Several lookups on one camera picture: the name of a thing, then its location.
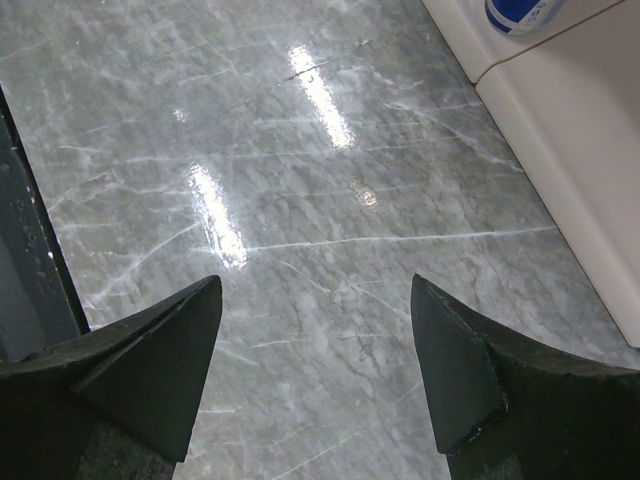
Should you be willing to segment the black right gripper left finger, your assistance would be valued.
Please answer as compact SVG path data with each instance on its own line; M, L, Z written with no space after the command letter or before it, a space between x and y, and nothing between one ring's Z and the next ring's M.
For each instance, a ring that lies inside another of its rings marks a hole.
M211 275L1 366L5 479L169 479L188 451L222 316Z

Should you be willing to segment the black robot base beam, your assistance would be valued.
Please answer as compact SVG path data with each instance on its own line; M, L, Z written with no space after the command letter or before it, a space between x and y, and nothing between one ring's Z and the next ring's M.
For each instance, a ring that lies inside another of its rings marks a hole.
M1 99L1 359L90 331L5 98Z

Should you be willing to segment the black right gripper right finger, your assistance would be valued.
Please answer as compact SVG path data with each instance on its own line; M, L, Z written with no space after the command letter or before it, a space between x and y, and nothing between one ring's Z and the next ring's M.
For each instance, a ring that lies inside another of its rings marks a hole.
M415 348L455 479L635 479L639 374L549 347L421 276Z

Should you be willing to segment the beige three-tier shelf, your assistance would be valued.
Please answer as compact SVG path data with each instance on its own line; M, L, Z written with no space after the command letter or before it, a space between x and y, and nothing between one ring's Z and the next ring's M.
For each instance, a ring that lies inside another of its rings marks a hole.
M639 343L639 5L564 1L540 31L426 9L614 321Z

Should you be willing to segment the blue energy drink can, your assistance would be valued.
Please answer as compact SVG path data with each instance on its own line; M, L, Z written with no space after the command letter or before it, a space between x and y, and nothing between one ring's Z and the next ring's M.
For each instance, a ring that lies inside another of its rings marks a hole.
M505 35L537 33L554 19L565 0L485 0L490 24Z

